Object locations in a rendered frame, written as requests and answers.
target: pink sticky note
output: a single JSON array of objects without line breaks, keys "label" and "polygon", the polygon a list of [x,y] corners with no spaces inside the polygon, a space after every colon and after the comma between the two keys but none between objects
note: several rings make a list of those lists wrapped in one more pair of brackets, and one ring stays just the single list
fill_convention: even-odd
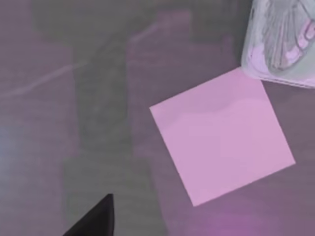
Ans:
[{"label": "pink sticky note", "polygon": [[295,164],[261,81],[240,68],[150,110],[194,206]]}]

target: clear plastic container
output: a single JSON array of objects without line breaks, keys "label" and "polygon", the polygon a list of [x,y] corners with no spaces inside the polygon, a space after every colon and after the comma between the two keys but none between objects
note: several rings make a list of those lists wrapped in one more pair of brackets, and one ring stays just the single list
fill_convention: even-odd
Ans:
[{"label": "clear plastic container", "polygon": [[253,0],[242,68],[256,79],[315,88],[315,0]]}]

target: square pink paper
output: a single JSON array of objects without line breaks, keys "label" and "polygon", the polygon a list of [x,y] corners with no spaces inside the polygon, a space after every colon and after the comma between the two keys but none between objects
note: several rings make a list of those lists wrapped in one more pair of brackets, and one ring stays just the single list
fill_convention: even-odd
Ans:
[{"label": "square pink paper", "polygon": [[150,110],[194,206],[295,164],[261,81],[240,68]]}]

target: dark pointed object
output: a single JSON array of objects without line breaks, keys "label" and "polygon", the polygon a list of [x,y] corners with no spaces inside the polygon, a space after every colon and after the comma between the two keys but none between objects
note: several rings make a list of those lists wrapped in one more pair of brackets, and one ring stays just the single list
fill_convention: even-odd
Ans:
[{"label": "dark pointed object", "polygon": [[114,196],[108,194],[63,236],[113,236]]}]

